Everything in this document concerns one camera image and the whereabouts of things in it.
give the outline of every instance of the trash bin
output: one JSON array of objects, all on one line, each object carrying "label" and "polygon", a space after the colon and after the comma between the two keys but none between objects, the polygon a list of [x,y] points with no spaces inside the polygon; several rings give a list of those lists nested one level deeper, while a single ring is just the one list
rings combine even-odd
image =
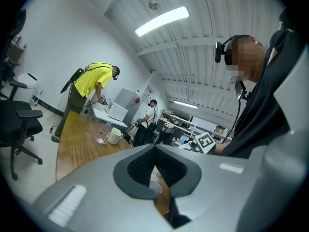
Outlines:
[{"label": "trash bin", "polygon": [[18,88],[14,100],[29,103],[36,94],[36,87],[39,80],[30,73],[23,73],[18,76],[17,81],[27,85],[27,88]]}]

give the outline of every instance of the fluorescent light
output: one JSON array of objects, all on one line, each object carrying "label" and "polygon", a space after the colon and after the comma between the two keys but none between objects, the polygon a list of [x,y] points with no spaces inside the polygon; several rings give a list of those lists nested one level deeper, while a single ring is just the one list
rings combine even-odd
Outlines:
[{"label": "fluorescent light", "polygon": [[184,106],[189,106],[189,107],[192,107],[192,108],[198,108],[198,106],[195,106],[195,105],[191,105],[191,104],[188,104],[188,103],[184,103],[184,102],[181,102],[181,101],[174,101],[176,104],[180,104],[180,105],[184,105]]},{"label": "fluorescent light", "polygon": [[187,11],[187,8],[183,6],[159,15],[158,17],[152,19],[151,21],[145,23],[143,26],[136,29],[135,33],[137,34],[137,36],[140,37],[150,32],[151,30],[154,30],[167,23],[187,17],[189,17],[189,13]]}]

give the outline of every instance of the yellow shirt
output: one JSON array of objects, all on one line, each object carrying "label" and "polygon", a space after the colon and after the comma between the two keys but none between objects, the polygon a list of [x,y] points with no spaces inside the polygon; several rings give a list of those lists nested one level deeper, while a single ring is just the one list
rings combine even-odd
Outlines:
[{"label": "yellow shirt", "polygon": [[89,69],[74,82],[74,85],[82,97],[88,97],[89,93],[96,88],[96,82],[101,83],[102,88],[104,88],[111,77],[112,65],[105,62],[96,62],[89,65]]}]

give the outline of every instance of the wooden tabletop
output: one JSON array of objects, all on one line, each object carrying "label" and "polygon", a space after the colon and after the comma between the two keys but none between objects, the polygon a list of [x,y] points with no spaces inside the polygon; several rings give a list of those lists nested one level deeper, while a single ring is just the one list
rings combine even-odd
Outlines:
[{"label": "wooden tabletop", "polygon": [[[109,131],[112,129],[112,126],[107,126],[70,111],[58,147],[57,181],[90,160],[131,149],[124,138],[121,138],[116,145],[110,143],[98,144],[97,138],[101,127],[105,127]],[[159,184],[163,191],[157,196],[156,207],[162,215],[165,215],[169,210],[169,188],[164,180],[159,181]]]}]

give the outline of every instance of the light fixture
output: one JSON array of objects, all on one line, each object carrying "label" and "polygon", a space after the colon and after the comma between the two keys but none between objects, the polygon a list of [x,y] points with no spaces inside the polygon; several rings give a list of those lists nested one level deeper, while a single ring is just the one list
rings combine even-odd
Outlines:
[{"label": "light fixture", "polygon": [[189,17],[189,13],[187,11],[187,8],[183,6],[159,15],[158,17],[152,19],[151,21],[145,23],[144,25],[136,29],[135,33],[137,34],[137,36],[140,37],[162,25],[187,17]]},{"label": "light fixture", "polygon": [[181,102],[181,101],[174,101],[176,104],[180,104],[180,105],[184,105],[184,106],[188,106],[188,107],[192,107],[192,108],[198,108],[198,106],[195,106],[195,105],[191,105],[191,104],[188,104],[188,103],[184,103],[184,102]]}]

